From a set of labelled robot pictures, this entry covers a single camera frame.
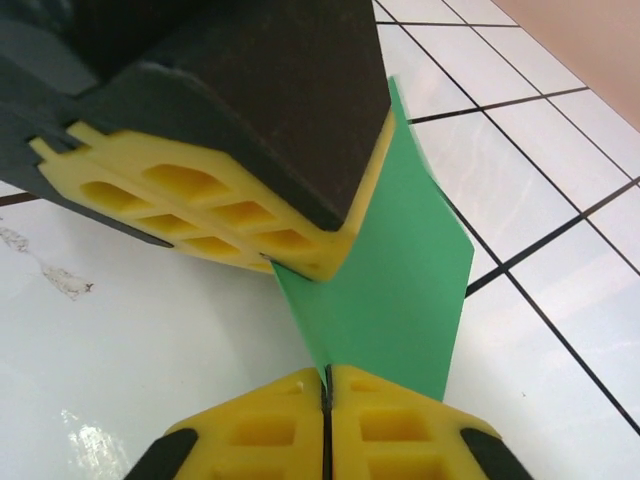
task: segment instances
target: yellow plastic block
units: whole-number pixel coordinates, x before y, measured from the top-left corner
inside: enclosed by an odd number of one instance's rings
[[[487,423],[354,367],[333,368],[333,475],[349,480],[486,479],[460,436]]]
[[[360,230],[394,130],[389,113],[342,228],[307,220],[225,152],[152,135],[103,135],[83,122],[85,145],[62,154],[36,138],[39,169],[63,197],[165,240],[176,250],[271,272],[268,259],[329,280]]]
[[[322,480],[321,388],[308,368],[174,425],[199,437],[176,480]]]

